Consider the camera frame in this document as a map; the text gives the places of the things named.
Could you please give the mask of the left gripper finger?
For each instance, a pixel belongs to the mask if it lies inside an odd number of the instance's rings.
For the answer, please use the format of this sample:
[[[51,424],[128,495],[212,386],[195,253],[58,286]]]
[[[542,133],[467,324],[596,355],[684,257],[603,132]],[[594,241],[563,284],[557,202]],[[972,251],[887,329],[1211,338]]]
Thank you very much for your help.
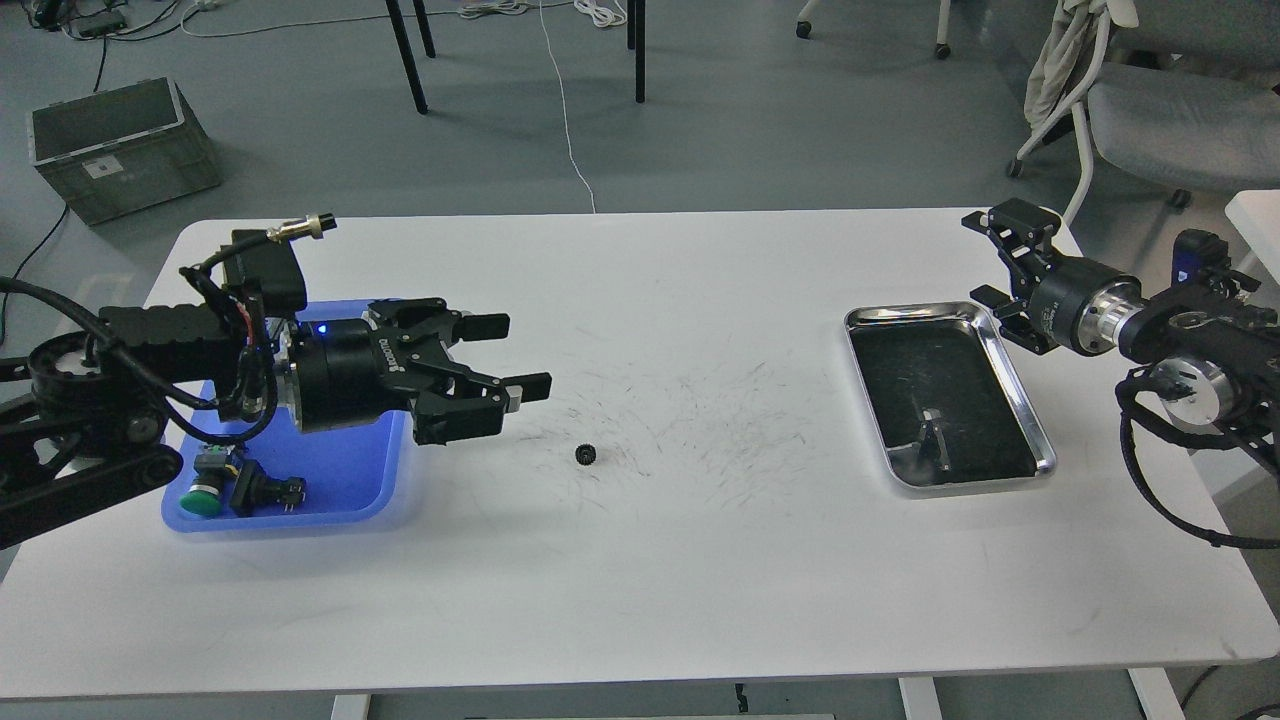
[[[503,340],[511,318],[504,313],[475,314],[449,307],[444,299],[384,299],[367,306],[367,351],[381,356],[448,350],[458,342]]]
[[[506,418],[522,405],[549,398],[548,372],[494,377],[460,363],[413,363],[410,415],[417,445],[448,445],[498,436]]]

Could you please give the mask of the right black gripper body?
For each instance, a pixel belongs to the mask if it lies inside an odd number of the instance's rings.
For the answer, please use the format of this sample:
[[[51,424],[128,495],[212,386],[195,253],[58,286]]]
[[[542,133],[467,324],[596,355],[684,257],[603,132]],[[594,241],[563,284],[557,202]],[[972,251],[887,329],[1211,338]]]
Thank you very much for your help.
[[[1032,334],[1025,348],[1044,355],[1056,347],[1092,357],[1120,345],[1125,324],[1146,310],[1140,282],[1088,258],[1061,252],[1027,255],[1025,314]]]

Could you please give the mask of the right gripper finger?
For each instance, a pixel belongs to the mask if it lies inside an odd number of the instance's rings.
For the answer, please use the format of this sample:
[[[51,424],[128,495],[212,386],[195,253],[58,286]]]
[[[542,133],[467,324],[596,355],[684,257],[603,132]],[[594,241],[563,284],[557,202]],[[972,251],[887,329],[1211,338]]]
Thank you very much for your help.
[[[1053,246],[1062,218],[1021,199],[972,211],[961,225],[982,233],[995,246],[1011,286],[1038,286],[1062,256]]]
[[[1036,355],[1046,355],[1056,348],[1056,342],[1037,329],[1027,315],[1025,301],[1015,300],[991,284],[972,290],[969,297],[992,313],[998,333],[1005,340]]]

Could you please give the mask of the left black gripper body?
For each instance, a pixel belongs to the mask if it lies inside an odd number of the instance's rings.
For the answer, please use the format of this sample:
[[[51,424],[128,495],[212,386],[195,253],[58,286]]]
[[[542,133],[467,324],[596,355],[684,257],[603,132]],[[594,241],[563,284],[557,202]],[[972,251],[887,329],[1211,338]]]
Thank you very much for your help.
[[[273,352],[276,400],[302,432],[320,432],[375,421],[389,411],[410,411],[415,380],[412,356],[371,355],[367,306],[360,300],[344,311],[308,310],[300,263],[289,241],[269,231],[233,231],[233,254],[220,263],[224,288],[247,299],[261,293],[268,346]]]

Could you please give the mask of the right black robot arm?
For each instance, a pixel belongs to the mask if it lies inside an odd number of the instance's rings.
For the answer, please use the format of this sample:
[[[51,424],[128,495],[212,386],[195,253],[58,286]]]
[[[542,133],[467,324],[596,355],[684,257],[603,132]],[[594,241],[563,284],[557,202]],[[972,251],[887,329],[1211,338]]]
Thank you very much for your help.
[[[1117,383],[1120,445],[1146,502],[1180,530],[1215,547],[1275,550],[1270,538],[1225,534],[1170,511],[1137,459],[1134,427],[1192,450],[1240,448],[1277,474],[1277,313],[1249,304],[1260,282],[1231,266],[1217,234],[1187,229],[1175,241],[1170,286],[1144,297],[1140,282],[1052,243],[1059,215],[1020,199],[973,211],[1007,268],[1009,292],[972,291],[1000,334],[1033,354],[1065,347],[1093,357],[1117,350],[1133,369]]]

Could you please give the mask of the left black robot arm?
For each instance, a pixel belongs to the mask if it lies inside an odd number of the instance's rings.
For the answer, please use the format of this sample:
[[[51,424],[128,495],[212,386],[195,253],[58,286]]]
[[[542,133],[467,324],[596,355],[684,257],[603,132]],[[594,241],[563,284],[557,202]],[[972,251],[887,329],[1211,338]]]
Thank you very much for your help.
[[[76,329],[3,360],[28,391],[3,404],[3,547],[101,512],[178,478],[169,424],[198,442],[180,510],[241,518],[270,506],[294,518],[302,477],[274,478],[250,448],[287,413],[300,433],[404,413],[419,445],[497,436],[524,402],[549,397],[548,373],[494,377],[451,356],[502,340],[506,314],[467,314],[443,299],[383,299],[351,319],[302,320],[305,278],[292,243],[321,238],[330,214],[230,242],[180,277],[201,304],[102,307],[13,277],[4,293],[38,300]]]

